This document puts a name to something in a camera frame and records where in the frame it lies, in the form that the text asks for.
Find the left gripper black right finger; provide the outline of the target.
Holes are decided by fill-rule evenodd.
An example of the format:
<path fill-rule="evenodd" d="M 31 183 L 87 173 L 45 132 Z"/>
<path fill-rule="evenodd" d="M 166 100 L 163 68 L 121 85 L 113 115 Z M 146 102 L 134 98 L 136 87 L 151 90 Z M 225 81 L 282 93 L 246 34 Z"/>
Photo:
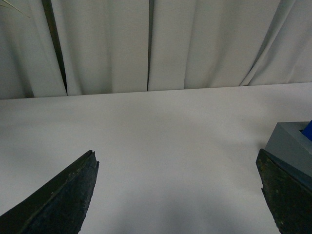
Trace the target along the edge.
<path fill-rule="evenodd" d="M 282 234 L 312 232 L 312 178 L 264 149 L 256 166 L 262 193 Z"/>

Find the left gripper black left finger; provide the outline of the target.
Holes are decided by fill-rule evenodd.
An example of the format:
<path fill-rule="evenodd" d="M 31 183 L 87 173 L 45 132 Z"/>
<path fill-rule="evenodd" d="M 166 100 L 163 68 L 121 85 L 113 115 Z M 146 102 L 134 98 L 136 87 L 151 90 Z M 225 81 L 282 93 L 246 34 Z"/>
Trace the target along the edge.
<path fill-rule="evenodd" d="M 87 151 L 0 217 L 2 234 L 77 234 L 93 196 L 99 162 Z"/>

